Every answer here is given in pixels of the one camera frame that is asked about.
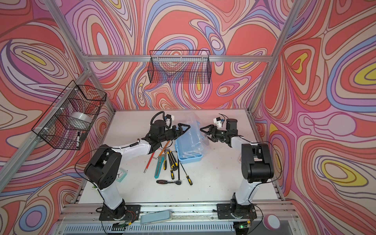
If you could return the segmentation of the blue plastic tool box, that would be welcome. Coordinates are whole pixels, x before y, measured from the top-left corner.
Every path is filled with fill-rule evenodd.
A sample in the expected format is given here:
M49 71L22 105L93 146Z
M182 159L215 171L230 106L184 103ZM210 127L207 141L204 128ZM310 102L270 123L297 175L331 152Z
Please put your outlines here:
M194 112L190 112L183 122L189 125L190 129L175 142L175 150L182 164L198 162L210 150L207 135L200 131L201 122Z

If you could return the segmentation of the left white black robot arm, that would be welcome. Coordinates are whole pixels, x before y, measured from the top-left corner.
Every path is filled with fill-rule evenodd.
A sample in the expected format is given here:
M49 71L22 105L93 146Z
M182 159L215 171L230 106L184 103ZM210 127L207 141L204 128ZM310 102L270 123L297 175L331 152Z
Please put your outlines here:
M158 150L163 142L177 140L191 128L188 124L172 125L172 117L150 122L146 136L132 144L120 147L102 145L84 169L84 174L93 183L104 200L104 209L125 214L125 201L118 192L116 177L122 160L148 155Z

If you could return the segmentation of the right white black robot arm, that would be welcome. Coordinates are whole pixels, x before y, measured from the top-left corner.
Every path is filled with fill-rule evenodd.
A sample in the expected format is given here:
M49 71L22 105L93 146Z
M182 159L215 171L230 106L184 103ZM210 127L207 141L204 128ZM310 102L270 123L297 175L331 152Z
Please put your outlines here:
M238 121L234 118L226 120L226 129L220 130L211 124L201 127L200 131L214 143L221 142L240 151L241 172L243 181L233 194L228 204L217 204L214 212L219 219L248 219L256 218L253 198L262 184L274 177L273 160L268 144L253 143L242 137L237 128Z

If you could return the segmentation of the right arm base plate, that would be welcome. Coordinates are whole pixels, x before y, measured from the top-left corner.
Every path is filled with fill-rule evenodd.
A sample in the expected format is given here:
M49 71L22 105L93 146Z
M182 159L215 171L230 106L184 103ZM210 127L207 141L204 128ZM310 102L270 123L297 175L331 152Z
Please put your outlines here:
M253 221L257 218L256 209L253 205L232 205L232 204L217 204L216 209L219 219L248 219Z

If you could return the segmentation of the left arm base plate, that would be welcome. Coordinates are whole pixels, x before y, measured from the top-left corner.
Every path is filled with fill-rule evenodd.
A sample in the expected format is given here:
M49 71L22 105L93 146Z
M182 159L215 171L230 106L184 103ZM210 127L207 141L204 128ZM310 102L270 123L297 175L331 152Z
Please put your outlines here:
M111 210L105 204L97 208L100 221L136 221L139 219L141 205L120 205L117 209Z

